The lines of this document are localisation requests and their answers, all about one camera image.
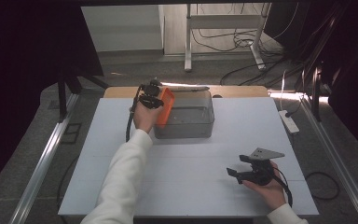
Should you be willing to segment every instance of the table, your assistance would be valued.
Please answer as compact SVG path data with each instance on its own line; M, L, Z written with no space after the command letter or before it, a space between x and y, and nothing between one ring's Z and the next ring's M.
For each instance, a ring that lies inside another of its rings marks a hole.
M125 142L128 107L135 93L136 88L106 90L98 104L59 215L84 216L93 209L110 160ZM249 164L240 162L239 155L250 155L257 147L285 154L275 162L288 180L295 212L317 215L318 210L267 90L264 87L212 86L211 93L223 98L213 98L215 122L210 138L162 140L156 139L151 132L155 144L149 153L135 215L266 215L269 209L261 197L239 185L226 171L226 167L250 171Z

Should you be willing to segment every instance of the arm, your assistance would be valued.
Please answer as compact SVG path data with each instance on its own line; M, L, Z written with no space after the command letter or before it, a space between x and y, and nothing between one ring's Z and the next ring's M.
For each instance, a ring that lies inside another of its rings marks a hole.
M149 110L138 103L133 117L136 130L111 160L97 205L82 223L132 223L147 152L153 145L148 133L161 110Z
M271 165L275 168L275 175L281 177L277 171L277 164L272 161ZM283 188L276 180L271 180L266 186L258 186L253 182L244 180L243 185L256 191L264 198L268 207L273 210L267 215L273 224L308 224L307 220L299 218L290 205L286 203Z

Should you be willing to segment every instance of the hand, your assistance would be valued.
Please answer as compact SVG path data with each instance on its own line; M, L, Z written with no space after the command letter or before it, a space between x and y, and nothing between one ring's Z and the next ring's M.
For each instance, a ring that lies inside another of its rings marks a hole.
M275 162L271 162L272 167L274 167L274 174L281 178L278 170L277 164ZM258 186L257 184L243 180L243 185L252 189L263 196L264 200L266 201L268 207L272 210L275 210L286 203L283 195L283 188L282 186L274 179L271 180L266 186Z
M149 133L153 125L156 123L159 113L162 111L162 106L156 109L149 109L141 102L136 104L135 114L133 115L133 123L136 129L144 130Z

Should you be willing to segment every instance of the person's left hand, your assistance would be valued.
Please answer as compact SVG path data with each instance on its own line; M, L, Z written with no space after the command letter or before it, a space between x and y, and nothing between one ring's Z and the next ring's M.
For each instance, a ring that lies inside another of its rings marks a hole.
M149 109L141 102L138 102L135 108L135 114L133 115L133 123L136 129L144 130L149 133L155 125L159 113L162 111L162 106L156 109Z

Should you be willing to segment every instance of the white wall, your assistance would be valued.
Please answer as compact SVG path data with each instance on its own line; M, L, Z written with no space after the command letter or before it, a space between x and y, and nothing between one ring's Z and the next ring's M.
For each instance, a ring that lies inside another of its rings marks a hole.
M158 6L82 7L98 52L162 49Z

